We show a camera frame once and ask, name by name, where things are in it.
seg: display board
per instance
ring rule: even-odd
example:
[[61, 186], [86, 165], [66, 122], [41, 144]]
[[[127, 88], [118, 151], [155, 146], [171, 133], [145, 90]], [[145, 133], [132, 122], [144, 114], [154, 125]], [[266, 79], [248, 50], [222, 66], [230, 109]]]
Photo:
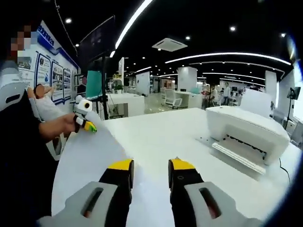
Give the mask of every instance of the display board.
[[27, 87], [52, 86], [52, 101], [56, 105], [64, 104], [71, 98], [71, 78], [78, 73], [79, 67], [43, 21], [36, 32], [36, 41], [32, 41], [29, 49], [18, 52], [19, 73]]

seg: white printer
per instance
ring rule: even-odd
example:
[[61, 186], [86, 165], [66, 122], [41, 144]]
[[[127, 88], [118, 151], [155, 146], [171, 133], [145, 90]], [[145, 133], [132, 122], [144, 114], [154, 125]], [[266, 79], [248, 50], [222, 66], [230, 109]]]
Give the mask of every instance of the white printer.
[[207, 108], [206, 116], [212, 146], [261, 174], [289, 145], [282, 125], [237, 106]]

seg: black ceiling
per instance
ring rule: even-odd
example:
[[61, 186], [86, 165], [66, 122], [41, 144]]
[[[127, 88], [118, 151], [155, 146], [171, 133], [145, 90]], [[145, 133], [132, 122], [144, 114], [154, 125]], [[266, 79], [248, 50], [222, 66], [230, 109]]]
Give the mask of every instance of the black ceiling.
[[[72, 23], [65, 27], [74, 45], [112, 15], [116, 17], [117, 40], [142, 2], [143, 0], [87, 0], [77, 4], [71, 0], [56, 1], [60, 6], [62, 19], [65, 20], [67, 17], [72, 19]], [[121, 57], [127, 57], [125, 61], [127, 74], [149, 66], [152, 67], [150, 70], [155, 76], [173, 74], [178, 67], [187, 65], [198, 69], [198, 77], [202, 77], [203, 72], [216, 72], [264, 78], [265, 70], [271, 70], [276, 72], [280, 79], [284, 73], [287, 74], [292, 69], [292, 66], [260, 57], [227, 55], [192, 58], [169, 64], [165, 62], [213, 52], [259, 53], [289, 61], [287, 39], [291, 31], [286, 26], [289, 20], [285, 13], [282, 14], [282, 7], [261, 0], [154, 0], [138, 17], [116, 50], [112, 71], [117, 70], [117, 62]], [[51, 17], [45, 19], [47, 26], [70, 55], [76, 58], [55, 7], [52, 11]], [[230, 26], [236, 26], [236, 31], [231, 32]], [[282, 38], [281, 33], [287, 33], [287, 36]], [[190, 36], [191, 39], [185, 40], [186, 36]], [[152, 48], [166, 37], [173, 37], [188, 47], [175, 52]], [[250, 82], [252, 80], [249, 77], [236, 78]]]

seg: potted plant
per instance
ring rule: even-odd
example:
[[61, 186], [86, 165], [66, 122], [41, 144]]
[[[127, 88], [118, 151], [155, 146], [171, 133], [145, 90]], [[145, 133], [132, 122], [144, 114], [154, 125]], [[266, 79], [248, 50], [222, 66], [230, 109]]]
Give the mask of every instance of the potted plant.
[[123, 90], [123, 86], [121, 84], [117, 84], [115, 86], [115, 91], [117, 91], [118, 94], [121, 94]]

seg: floor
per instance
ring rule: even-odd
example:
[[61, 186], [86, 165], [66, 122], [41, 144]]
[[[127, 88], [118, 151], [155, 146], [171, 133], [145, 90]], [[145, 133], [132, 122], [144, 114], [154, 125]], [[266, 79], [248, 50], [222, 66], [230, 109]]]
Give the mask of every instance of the floor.
[[161, 98], [161, 93], [152, 93], [145, 97], [145, 114], [161, 113], [164, 111], [173, 111], [173, 109], [164, 104], [164, 98]]

